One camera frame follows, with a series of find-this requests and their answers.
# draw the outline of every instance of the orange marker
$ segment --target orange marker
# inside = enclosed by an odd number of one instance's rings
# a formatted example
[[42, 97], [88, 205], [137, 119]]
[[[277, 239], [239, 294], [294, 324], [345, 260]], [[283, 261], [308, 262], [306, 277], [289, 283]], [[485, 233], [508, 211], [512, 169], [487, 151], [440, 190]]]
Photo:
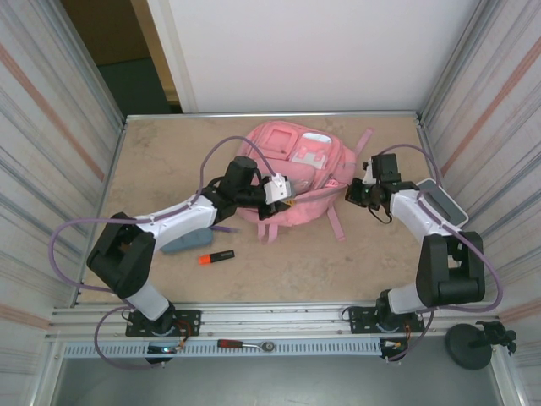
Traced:
[[200, 256], [199, 264], [208, 265], [208, 264], [211, 264], [212, 262], [228, 260], [229, 258], [234, 258], [234, 257], [235, 257], [235, 251], [233, 250], [216, 252], [214, 254]]

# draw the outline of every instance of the pink bag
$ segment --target pink bag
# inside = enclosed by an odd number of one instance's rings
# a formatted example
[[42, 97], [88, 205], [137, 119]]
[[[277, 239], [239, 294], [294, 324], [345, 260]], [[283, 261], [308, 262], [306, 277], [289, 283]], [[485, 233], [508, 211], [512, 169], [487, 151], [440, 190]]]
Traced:
[[[258, 225], [261, 242], [267, 234], [268, 242], [278, 235], [278, 226], [296, 226], [327, 213], [339, 241], [346, 239], [334, 208], [338, 195], [352, 182], [357, 157], [363, 150], [373, 129], [366, 129], [355, 150], [346, 148], [334, 135], [285, 121], [263, 123], [248, 134], [269, 160], [272, 169], [291, 182], [295, 189], [292, 207], [260, 221], [253, 209], [237, 209], [237, 214]], [[243, 142], [238, 154], [254, 159], [262, 176], [270, 175], [258, 153]]]

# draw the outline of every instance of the marble surface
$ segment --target marble surface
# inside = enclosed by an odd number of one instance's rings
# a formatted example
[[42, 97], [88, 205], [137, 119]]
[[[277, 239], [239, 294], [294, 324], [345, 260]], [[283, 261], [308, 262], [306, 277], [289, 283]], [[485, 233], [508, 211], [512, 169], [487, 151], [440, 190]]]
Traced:
[[[339, 136], [354, 147], [367, 127], [374, 135], [360, 162], [387, 146], [419, 145], [412, 117], [302, 116], [287, 118]], [[107, 204], [102, 213], [147, 214], [187, 199], [197, 189], [199, 165], [208, 150], [231, 135], [246, 135], [268, 119], [158, 118], [129, 122]], [[240, 141], [226, 143], [210, 159], [205, 184], [223, 174]], [[429, 176], [426, 161], [416, 151], [396, 151], [402, 179]], [[340, 198], [336, 211], [346, 233], [336, 241], [326, 216], [294, 228], [281, 228], [277, 241], [263, 245], [256, 226], [240, 217], [221, 225], [241, 233], [215, 233], [212, 246], [174, 255], [158, 252], [150, 279], [173, 302], [250, 302], [374, 299], [385, 288], [410, 283], [417, 272], [420, 245], [399, 222], [383, 225], [362, 209]], [[235, 250], [232, 260], [200, 266], [200, 255]], [[88, 284], [101, 285], [92, 273]], [[85, 290], [80, 301], [114, 301], [110, 294]]]

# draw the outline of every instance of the dark floor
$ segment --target dark floor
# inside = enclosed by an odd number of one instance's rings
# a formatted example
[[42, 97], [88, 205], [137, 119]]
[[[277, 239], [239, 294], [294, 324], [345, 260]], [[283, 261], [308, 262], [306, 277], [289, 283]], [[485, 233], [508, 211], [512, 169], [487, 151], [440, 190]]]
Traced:
[[151, 58], [101, 65], [98, 69], [123, 116], [182, 112], [180, 106], [167, 103]]
[[173, 359], [165, 369], [115, 370], [100, 359], [64, 361], [57, 406], [498, 406], [493, 372], [464, 370], [442, 337], [402, 365], [374, 356]]

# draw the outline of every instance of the wrench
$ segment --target wrench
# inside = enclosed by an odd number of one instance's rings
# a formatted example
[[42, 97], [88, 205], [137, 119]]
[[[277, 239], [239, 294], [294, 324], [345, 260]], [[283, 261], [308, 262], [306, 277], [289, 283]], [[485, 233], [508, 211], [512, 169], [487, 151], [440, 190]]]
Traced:
[[218, 348], [257, 348], [259, 351], [270, 353], [274, 351], [275, 345], [272, 341], [264, 341], [259, 344], [249, 344], [237, 340], [218, 340]]

